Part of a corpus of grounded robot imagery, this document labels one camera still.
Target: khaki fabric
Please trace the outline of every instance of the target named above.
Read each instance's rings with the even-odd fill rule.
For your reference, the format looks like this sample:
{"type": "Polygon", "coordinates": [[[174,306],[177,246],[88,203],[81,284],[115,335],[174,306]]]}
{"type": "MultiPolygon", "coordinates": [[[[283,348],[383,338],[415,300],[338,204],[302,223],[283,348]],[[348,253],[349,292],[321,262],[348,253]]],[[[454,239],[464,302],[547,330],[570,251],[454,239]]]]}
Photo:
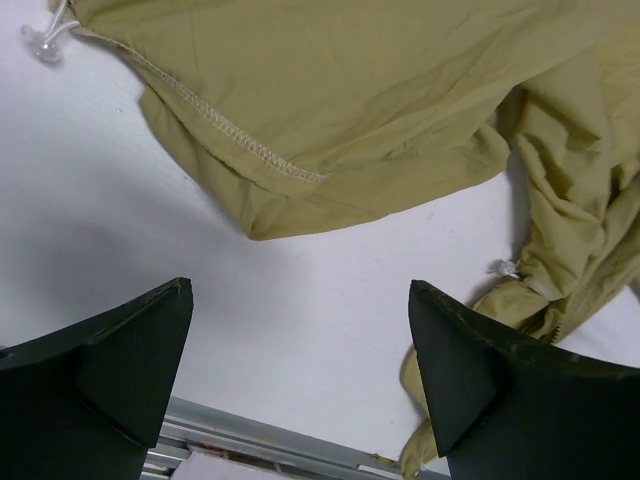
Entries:
{"type": "Polygon", "coordinates": [[[75,0],[148,83],[150,127],[251,238],[322,232],[505,167],[515,86],[640,11],[626,0],[75,0]]]}
{"type": "MultiPolygon", "coordinates": [[[[640,22],[523,82],[513,139],[527,167],[531,197],[531,237],[519,262],[524,281],[507,279],[476,310],[555,342],[637,277],[638,85],[640,22]]],[[[427,401],[413,351],[402,383],[416,401],[427,401]]],[[[435,456],[427,420],[405,447],[405,476],[413,477],[435,456]]]]}
{"type": "MultiPolygon", "coordinates": [[[[523,278],[476,308],[557,340],[640,273],[640,2],[75,0],[70,13],[146,80],[151,129],[251,238],[477,185],[510,141],[529,172],[523,278]],[[501,104],[514,121],[495,126],[501,104]]],[[[426,407],[412,362],[403,381],[426,407]]],[[[427,423],[405,475],[434,455],[427,423]]]]}

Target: white surface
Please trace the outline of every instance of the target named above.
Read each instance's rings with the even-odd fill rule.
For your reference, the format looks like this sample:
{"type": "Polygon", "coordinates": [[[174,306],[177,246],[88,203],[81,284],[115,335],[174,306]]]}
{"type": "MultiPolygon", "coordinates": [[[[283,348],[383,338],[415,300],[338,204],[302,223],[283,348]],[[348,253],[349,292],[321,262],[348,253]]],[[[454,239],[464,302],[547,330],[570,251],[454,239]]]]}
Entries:
{"type": "Polygon", "coordinates": [[[223,458],[192,453],[182,462],[171,480],[281,480],[282,475],[258,470],[223,458]]]}
{"type": "MultiPolygon", "coordinates": [[[[131,71],[70,38],[63,65],[38,63],[18,30],[47,24],[43,1],[3,0],[0,19],[0,344],[190,277],[174,395],[397,458],[420,422],[398,382],[409,282],[463,301],[486,288],[524,239],[523,187],[503,175],[368,225],[251,242],[151,135],[131,71]]],[[[639,312],[625,292],[565,345],[640,366],[639,312]]]]}

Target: stitched seam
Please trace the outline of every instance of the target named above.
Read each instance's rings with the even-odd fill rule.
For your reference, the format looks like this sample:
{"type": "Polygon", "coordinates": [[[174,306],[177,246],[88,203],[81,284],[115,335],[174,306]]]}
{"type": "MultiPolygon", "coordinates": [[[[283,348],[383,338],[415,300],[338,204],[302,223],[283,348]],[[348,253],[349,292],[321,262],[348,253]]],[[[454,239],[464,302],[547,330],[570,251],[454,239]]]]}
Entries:
{"type": "Polygon", "coordinates": [[[133,48],[86,29],[80,30],[79,33],[88,33],[90,36],[97,37],[101,40],[117,45],[118,47],[123,48],[124,50],[129,52],[136,62],[140,63],[147,70],[160,77],[162,81],[164,81],[171,89],[173,89],[183,100],[189,103],[207,122],[213,125],[220,132],[224,133],[235,143],[247,149],[268,166],[276,169],[283,175],[297,178],[298,180],[302,180],[308,183],[322,183],[329,177],[328,174],[322,175],[320,173],[310,172],[308,170],[298,168],[292,163],[287,162],[284,158],[275,154],[268,147],[237,127],[232,121],[227,119],[211,105],[198,97],[191,89],[189,89],[189,87],[187,87],[183,83],[180,83],[171,75],[156,67],[153,63],[151,63],[133,48]]]}
{"type": "Polygon", "coordinates": [[[536,292],[538,295],[540,295],[541,297],[543,297],[545,300],[549,302],[554,302],[561,298],[558,295],[555,295],[551,290],[549,290],[547,287],[542,285],[533,277],[525,277],[523,282],[527,287],[529,287],[531,290],[533,290],[534,292],[536,292]]]}

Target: drawstring cord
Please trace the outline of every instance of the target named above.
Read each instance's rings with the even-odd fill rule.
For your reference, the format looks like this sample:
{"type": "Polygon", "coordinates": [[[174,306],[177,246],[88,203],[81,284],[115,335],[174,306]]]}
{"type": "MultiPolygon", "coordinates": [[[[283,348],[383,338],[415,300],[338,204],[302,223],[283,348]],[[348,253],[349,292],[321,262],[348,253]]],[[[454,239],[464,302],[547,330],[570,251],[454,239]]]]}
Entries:
{"type": "Polygon", "coordinates": [[[66,32],[80,25],[77,20],[62,22],[68,6],[68,0],[60,0],[51,24],[46,32],[34,30],[29,25],[23,25],[20,29],[22,37],[31,47],[31,51],[45,63],[57,63],[62,58],[62,52],[58,47],[56,39],[61,33],[66,32]]]}
{"type": "Polygon", "coordinates": [[[543,284],[538,282],[535,278],[531,276],[524,277],[520,273],[518,266],[509,260],[497,261],[491,266],[487,273],[492,273],[494,275],[497,275],[498,277],[509,277],[513,278],[514,280],[521,280],[527,287],[529,287],[531,290],[533,290],[549,302],[554,302],[562,298],[549,290],[543,284]]]}

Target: white table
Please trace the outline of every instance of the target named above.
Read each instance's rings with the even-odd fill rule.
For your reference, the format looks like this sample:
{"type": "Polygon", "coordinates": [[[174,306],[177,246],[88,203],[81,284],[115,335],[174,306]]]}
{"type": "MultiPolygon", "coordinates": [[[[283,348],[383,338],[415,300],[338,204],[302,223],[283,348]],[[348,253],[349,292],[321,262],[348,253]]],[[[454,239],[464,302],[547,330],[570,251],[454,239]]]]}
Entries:
{"type": "MultiPolygon", "coordinates": [[[[49,18],[44,1],[0,3],[0,344],[190,277],[174,395],[397,458],[420,422],[398,382],[409,282],[462,301],[495,282],[487,266],[526,235],[522,173],[375,223],[252,242],[151,135],[142,84],[118,59],[70,37],[57,68],[30,55],[19,27],[49,18]]],[[[640,366],[639,317],[625,291],[565,345],[640,366]]]]}

